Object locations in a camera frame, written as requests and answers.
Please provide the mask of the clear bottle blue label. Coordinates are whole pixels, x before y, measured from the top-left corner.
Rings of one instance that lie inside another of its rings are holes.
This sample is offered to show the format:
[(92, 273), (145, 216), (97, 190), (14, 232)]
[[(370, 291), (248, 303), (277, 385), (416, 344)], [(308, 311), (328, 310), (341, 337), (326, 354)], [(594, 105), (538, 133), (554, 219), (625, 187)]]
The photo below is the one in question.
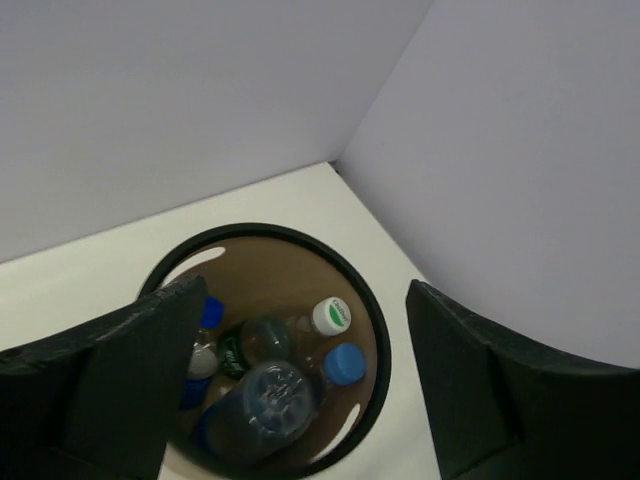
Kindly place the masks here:
[(288, 362), (267, 361), (203, 413), (194, 440), (217, 459), (254, 465), (301, 437), (314, 413), (306, 376)]

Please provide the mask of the light-blue label plastic bottle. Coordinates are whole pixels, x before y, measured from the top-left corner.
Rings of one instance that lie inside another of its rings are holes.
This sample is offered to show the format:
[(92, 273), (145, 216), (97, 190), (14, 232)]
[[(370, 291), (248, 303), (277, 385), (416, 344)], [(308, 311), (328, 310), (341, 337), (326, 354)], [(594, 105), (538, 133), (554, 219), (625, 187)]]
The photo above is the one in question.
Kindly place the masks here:
[(366, 372), (364, 353), (353, 343), (341, 343), (324, 354), (311, 357), (303, 367), (317, 408), (326, 404), (336, 392), (360, 382)]

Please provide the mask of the small bottle blue cap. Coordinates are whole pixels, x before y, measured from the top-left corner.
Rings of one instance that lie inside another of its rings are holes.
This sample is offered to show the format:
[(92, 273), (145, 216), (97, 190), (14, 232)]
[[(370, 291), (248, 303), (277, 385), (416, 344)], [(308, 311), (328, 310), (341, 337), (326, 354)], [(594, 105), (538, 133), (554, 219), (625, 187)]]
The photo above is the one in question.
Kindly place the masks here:
[(218, 369), (215, 333), (225, 313), (218, 299), (208, 296), (204, 305), (199, 330), (194, 340), (179, 409), (190, 410), (202, 404), (214, 374)]

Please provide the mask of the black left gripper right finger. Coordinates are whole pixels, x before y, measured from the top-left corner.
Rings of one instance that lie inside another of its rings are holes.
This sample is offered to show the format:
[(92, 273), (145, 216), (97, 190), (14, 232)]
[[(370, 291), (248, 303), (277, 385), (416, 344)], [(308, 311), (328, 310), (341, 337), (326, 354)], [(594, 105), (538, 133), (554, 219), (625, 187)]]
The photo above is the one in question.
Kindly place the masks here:
[(635, 479), (639, 373), (478, 315), (423, 281), (406, 310), (445, 479)]

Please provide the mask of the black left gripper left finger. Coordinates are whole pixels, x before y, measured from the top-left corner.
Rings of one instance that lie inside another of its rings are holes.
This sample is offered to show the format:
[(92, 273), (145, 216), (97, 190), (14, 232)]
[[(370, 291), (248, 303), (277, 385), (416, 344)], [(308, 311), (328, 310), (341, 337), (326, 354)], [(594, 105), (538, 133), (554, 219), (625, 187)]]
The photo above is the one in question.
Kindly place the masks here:
[(207, 296), (191, 276), (2, 351), (2, 478), (157, 478)]

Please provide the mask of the green label plastic bottle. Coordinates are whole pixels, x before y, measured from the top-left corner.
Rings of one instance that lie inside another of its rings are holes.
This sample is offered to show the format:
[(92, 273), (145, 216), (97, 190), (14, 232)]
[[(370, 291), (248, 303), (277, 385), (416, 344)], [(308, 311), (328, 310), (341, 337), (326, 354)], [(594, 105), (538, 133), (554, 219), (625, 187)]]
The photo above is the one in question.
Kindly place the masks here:
[(254, 366), (283, 360), (299, 366), (351, 326), (352, 312), (340, 297), (314, 306), (293, 305), (261, 313), (221, 333), (216, 341), (219, 370), (238, 380)]

